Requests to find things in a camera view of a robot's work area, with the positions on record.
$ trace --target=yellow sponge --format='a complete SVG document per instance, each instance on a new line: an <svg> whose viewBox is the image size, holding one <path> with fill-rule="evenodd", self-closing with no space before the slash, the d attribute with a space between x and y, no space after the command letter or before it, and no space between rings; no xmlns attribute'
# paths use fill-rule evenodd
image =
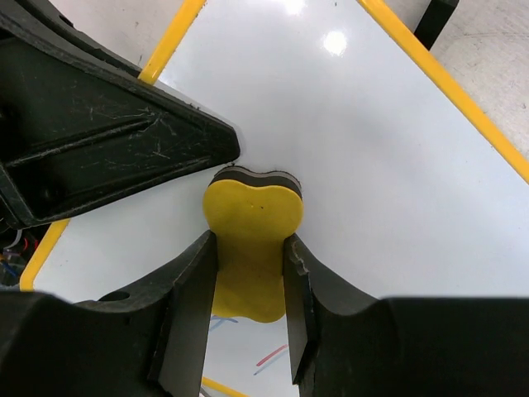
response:
<svg viewBox="0 0 529 397"><path fill-rule="evenodd" d="M212 312L261 323L283 317L283 244L303 218L299 182L285 172L228 167L207 188L203 209L217 235Z"/></svg>

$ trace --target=gray floor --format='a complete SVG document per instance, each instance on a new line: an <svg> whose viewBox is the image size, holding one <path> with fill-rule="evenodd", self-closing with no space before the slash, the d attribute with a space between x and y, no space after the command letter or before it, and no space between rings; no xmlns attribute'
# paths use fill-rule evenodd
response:
<svg viewBox="0 0 529 397"><path fill-rule="evenodd" d="M414 30L430 0L386 0ZM460 0L432 54L529 160L529 2Z"/></svg>

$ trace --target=whiteboard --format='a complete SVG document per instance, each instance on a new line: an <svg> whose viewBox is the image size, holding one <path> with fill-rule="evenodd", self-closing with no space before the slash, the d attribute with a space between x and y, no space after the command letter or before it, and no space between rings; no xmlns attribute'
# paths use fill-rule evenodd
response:
<svg viewBox="0 0 529 397"><path fill-rule="evenodd" d="M287 321L261 324L248 318L210 322L204 374L254 396L299 396L292 385Z"/></svg>
<svg viewBox="0 0 529 397"><path fill-rule="evenodd" d="M209 2L161 81L236 126L239 165L301 181L299 236L358 288L529 296L529 187L356 2ZM97 299L176 257L216 171L73 219L35 288Z"/></svg>

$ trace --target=yellow border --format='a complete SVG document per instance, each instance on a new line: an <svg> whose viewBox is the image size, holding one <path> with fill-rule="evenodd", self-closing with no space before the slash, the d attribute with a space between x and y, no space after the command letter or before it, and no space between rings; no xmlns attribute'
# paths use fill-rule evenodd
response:
<svg viewBox="0 0 529 397"><path fill-rule="evenodd" d="M529 162L382 0L357 0L529 184Z"/></svg>
<svg viewBox="0 0 529 397"><path fill-rule="evenodd" d="M138 79L148 84L156 82L205 3L206 0L185 0L182 3Z"/></svg>
<svg viewBox="0 0 529 397"><path fill-rule="evenodd" d="M243 395L237 390L230 389L228 386L221 385L220 383L206 378L205 376L202 377L202 384L209 387L210 389L220 391L221 393L230 397L248 397L248 395Z"/></svg>
<svg viewBox="0 0 529 397"><path fill-rule="evenodd" d="M39 273L42 265L44 265L45 260L48 258L48 255L51 253L51 250L53 250L55 244L57 244L60 235L63 234L68 223L69 219L65 219L64 221L53 222L51 224L48 232L46 232L44 238L27 264L26 269L24 269L20 276L21 291L33 290L33 281L35 280L36 275Z"/></svg>
<svg viewBox="0 0 529 397"><path fill-rule="evenodd" d="M357 0L373 19L393 38L409 57L422 69L434 84L448 97L448 99L469 119L476 129L490 142L498 153L511 165L511 167L529 184L529 162L509 142L509 140L488 119L483 111L474 103L470 96L456 83L456 81L443 69L428 50L404 26L398 17L386 6L382 0ZM187 13L183 23L191 25L196 15ZM21 289L33 290L33 282L44 261L51 253L60 234L64 231L68 221L55 222L31 258L30 263L21 277Z"/></svg>

